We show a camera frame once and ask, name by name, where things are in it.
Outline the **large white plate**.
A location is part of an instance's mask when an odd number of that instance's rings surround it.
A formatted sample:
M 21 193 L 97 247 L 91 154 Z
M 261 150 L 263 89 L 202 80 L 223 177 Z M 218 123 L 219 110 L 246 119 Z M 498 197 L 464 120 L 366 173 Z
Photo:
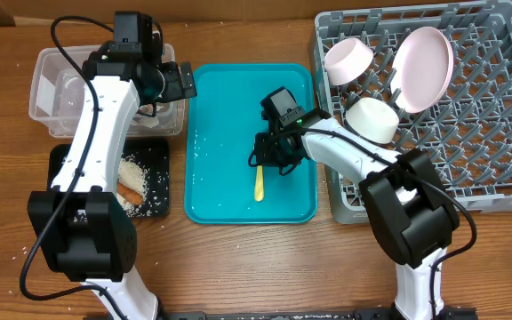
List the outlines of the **large white plate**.
M 392 68 L 391 92 L 400 90 L 396 105 L 419 113 L 435 105 L 452 79 L 453 50 L 444 34 L 433 27 L 417 28 L 399 46 Z

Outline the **pink rice bowl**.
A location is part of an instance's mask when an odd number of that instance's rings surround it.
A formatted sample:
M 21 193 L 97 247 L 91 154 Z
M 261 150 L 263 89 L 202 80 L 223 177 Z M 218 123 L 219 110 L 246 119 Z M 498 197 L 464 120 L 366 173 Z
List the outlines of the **pink rice bowl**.
M 360 39 L 339 41 L 324 58 L 330 85 L 347 84 L 360 77 L 370 67 L 373 55 L 373 51 Z

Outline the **yellow plastic spoon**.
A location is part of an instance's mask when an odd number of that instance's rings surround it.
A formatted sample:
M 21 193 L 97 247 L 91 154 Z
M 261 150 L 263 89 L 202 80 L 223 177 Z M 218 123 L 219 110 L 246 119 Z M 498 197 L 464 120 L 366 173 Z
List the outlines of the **yellow plastic spoon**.
M 256 169 L 256 179 L 254 186 L 254 200 L 261 202 L 264 198 L 264 179 L 263 179 L 263 166 L 258 165 Z

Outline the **carrot piece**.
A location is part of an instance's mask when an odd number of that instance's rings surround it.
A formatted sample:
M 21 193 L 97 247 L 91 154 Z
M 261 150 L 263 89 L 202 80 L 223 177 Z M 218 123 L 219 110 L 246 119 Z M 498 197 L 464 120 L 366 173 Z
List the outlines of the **carrot piece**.
M 128 203 L 139 206 L 143 203 L 143 196 L 124 184 L 117 183 L 117 193 Z

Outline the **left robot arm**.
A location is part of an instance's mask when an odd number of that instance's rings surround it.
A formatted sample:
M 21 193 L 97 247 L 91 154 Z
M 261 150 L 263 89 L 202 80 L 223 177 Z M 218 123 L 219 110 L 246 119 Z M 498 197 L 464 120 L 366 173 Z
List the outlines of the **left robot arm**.
M 75 65 L 84 106 L 66 160 L 51 186 L 29 197 L 32 252 L 75 292 L 93 292 L 112 318 L 163 319 L 135 266 L 137 232 L 117 201 L 117 174 L 141 108 L 193 98 L 196 84 L 189 63 L 163 61 L 163 31 L 151 16 L 117 12 L 109 29 L 112 39 Z

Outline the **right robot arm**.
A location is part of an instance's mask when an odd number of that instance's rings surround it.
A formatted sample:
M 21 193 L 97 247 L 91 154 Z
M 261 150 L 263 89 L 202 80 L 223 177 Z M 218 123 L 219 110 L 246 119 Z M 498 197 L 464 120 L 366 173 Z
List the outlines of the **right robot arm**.
M 440 318 L 438 270 L 460 220 L 423 151 L 385 147 L 396 133 L 396 112 L 381 100 L 362 98 L 340 123 L 322 109 L 305 110 L 285 87 L 260 104 L 268 130 L 256 134 L 249 165 L 276 167 L 285 176 L 308 159 L 355 184 L 375 239 L 396 264 L 393 316 Z

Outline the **small white bowl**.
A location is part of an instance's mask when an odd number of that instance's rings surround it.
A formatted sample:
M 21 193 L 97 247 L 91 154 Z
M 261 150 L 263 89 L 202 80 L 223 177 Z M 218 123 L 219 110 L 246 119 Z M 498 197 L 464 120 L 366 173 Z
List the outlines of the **small white bowl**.
M 385 102 L 361 98 L 345 114 L 348 126 L 360 136 L 378 144 L 392 141 L 399 124 L 396 112 Z

